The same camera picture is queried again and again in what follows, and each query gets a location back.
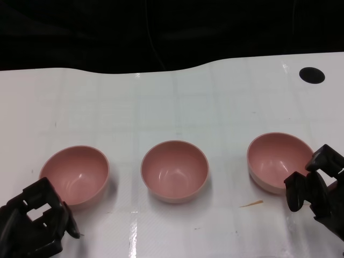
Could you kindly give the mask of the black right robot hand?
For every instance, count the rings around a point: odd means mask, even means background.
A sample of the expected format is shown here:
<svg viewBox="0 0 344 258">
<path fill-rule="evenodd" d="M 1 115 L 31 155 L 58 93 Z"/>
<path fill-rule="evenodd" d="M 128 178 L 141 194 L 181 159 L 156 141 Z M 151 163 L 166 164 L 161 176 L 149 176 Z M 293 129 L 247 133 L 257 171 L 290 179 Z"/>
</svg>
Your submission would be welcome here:
<svg viewBox="0 0 344 258">
<path fill-rule="evenodd" d="M 290 211 L 308 201 L 314 219 L 343 240 L 343 156 L 325 144 L 305 169 L 306 176 L 296 171 L 284 180 Z"/>
</svg>

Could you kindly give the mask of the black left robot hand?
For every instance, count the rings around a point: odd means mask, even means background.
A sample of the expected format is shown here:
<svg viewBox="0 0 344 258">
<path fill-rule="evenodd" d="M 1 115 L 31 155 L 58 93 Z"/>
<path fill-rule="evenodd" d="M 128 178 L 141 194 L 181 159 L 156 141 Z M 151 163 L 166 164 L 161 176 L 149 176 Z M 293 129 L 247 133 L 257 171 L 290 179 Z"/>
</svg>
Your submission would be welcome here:
<svg viewBox="0 0 344 258">
<path fill-rule="evenodd" d="M 72 211 L 44 177 L 1 207 L 1 257 L 52 257 L 67 232 L 81 234 Z"/>
</svg>

